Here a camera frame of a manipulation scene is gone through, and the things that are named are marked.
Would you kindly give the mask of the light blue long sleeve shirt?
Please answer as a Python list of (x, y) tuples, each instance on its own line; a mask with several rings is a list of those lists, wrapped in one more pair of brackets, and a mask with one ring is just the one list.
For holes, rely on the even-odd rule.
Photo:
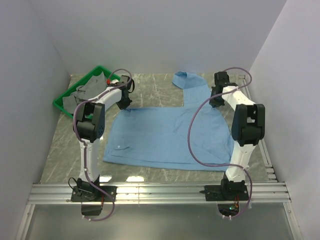
[(177, 72), (181, 107), (122, 110), (108, 135), (103, 161), (147, 168), (225, 171), (234, 141), (221, 112), (205, 103), (211, 90), (194, 73)]

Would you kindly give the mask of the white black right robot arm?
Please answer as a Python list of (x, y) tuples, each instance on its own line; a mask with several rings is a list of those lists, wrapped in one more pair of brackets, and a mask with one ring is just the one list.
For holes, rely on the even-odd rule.
[(234, 140), (230, 166), (221, 180), (220, 194), (226, 200), (233, 199), (237, 194), (247, 192), (245, 172), (253, 150), (265, 136), (265, 106), (250, 100), (240, 87), (230, 82), (226, 71), (214, 74), (214, 86), (211, 95), (214, 97), (209, 104), (218, 108), (225, 103), (234, 110), (231, 125), (231, 136)]

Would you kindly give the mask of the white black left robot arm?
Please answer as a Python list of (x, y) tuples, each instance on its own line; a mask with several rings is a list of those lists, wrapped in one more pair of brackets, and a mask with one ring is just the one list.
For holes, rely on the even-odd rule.
[(73, 130), (80, 145), (81, 169), (75, 195), (88, 201), (96, 201), (104, 193), (100, 188), (98, 155), (100, 138), (105, 131), (105, 112), (116, 104), (123, 110), (130, 106), (129, 94), (135, 89), (132, 76), (122, 75), (119, 80), (105, 80), (105, 89), (96, 90), (76, 108), (73, 116)]

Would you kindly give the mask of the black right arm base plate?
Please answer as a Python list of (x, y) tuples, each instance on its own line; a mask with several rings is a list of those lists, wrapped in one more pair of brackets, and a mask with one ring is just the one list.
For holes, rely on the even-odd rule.
[(247, 187), (242, 189), (231, 189), (230, 187), (222, 187), (221, 185), (205, 185), (200, 194), (205, 195), (207, 202), (223, 202), (223, 201), (247, 201), (249, 193)]

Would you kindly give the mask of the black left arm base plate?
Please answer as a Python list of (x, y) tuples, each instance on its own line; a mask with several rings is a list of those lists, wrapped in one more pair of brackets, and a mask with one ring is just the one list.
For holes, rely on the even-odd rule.
[(77, 186), (73, 188), (70, 201), (75, 203), (85, 202), (111, 202), (116, 199), (117, 187), (116, 186), (101, 186), (100, 190), (89, 186), (88, 189), (81, 189)]

